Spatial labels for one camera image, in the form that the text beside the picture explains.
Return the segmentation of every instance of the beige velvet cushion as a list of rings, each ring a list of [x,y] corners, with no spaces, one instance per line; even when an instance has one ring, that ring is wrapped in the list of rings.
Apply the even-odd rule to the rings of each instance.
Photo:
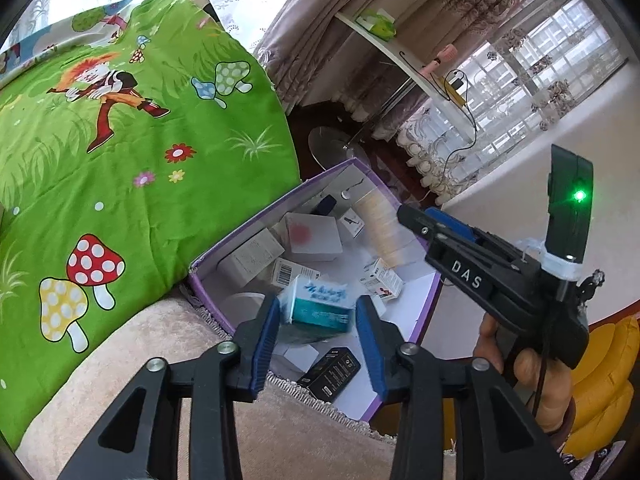
[[[35,480],[55,480],[76,447],[151,357],[198,357],[220,339],[182,300],[162,300],[114,332],[72,373],[26,431],[18,458]],[[183,405],[183,420],[189,407]],[[394,447],[345,425],[272,384],[254,404],[236,404],[246,480],[387,479]],[[188,478],[188,431],[180,426],[180,479]]]

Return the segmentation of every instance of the yellow mushroom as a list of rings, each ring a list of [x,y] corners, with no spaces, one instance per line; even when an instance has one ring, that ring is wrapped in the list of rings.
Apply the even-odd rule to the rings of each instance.
[[[87,310],[87,296],[79,285],[69,280],[44,278],[40,282],[40,329],[48,341],[60,341],[65,332],[71,338],[76,353],[89,346],[77,321]]]

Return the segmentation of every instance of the red boot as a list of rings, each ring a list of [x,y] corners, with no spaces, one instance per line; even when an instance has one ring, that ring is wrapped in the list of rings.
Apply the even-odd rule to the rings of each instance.
[[[98,122],[96,125],[97,135],[89,147],[86,149],[87,153],[91,153],[96,148],[100,148],[107,140],[113,137],[113,130],[109,126],[109,110],[115,104],[115,101],[107,100],[100,106],[98,111]]]
[[[167,108],[159,107],[157,104],[152,103],[151,99],[145,99],[138,105],[138,110],[144,110],[150,116],[158,118],[167,115],[171,110]]]

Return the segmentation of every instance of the yellow flower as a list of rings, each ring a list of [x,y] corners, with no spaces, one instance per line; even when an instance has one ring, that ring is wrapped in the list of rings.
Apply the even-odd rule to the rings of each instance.
[[[173,182],[175,184],[176,182],[180,182],[183,178],[183,170],[174,171],[171,175],[169,175],[169,182]]]

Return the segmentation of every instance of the green bedding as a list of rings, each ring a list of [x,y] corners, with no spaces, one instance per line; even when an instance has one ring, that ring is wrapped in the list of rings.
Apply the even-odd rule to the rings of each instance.
[[[43,45],[65,27],[80,39]],[[49,29],[0,55],[0,430],[14,449],[83,358],[300,182],[269,79],[202,4],[123,2]]]

